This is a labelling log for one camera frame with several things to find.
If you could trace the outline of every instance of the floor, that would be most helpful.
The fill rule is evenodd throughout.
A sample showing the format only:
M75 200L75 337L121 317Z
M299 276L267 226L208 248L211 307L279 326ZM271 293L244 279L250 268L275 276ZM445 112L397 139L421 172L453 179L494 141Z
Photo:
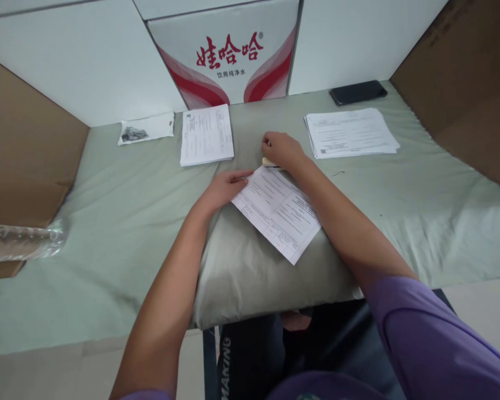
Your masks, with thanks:
M127 336L0 356L0 400L107 399ZM187 331L177 400L204 400L202 332Z
M500 351L500 280L444 290L457 314ZM127 337L0 356L0 400L108 397ZM177 399L204 400L202 332L188 331Z

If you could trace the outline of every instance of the paper document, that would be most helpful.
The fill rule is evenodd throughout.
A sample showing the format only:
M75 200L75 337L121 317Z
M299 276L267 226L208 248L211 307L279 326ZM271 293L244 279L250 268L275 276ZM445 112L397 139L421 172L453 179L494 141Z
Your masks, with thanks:
M315 158L396 153L400 147L375 108L307 114L305 122Z
M174 136L174 113L121 121L121 126L121 135L117 143L119 146Z
M321 228L306 196L276 169L259 167L232 203L293 265Z
M232 127L226 104L183 113L182 155L179 160L182 167L231 158Z

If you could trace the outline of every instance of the purple sleeve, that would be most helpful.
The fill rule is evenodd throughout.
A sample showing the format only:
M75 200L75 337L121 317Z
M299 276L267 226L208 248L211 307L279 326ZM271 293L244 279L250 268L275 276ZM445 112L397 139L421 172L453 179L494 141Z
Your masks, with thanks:
M142 390L127 394L121 400L171 400L171 398L164 391Z
M425 284L388 277L366 298L407 398L500 399L500 354Z

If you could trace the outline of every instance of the purple shirt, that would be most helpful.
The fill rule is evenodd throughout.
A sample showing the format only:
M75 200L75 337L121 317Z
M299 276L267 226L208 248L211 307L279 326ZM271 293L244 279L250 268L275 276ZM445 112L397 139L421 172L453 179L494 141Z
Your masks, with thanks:
M423 283L388 277L366 293L379 334L408 399L500 399L500 354ZM268 400L384 399L333 372L305 372L280 383ZM169 400L161 391L123 400Z

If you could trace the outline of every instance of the gray-green cloth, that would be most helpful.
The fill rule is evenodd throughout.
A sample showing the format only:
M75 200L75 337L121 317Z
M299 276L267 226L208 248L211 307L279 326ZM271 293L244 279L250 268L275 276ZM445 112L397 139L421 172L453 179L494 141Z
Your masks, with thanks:
M118 124L91 129L58 218L71 224L56 256L0 280L0 354L129 333L184 217L212 177L257 169L265 131L312 156L303 117L378 108L397 154L317 160L432 288L500 278L500 187L436 145L390 83L389 95L337 107L326 91L230 106L235 158L181 168L174 138L117 147ZM233 206L214 219L202 257L199 328L360 297L320 231L295 266Z

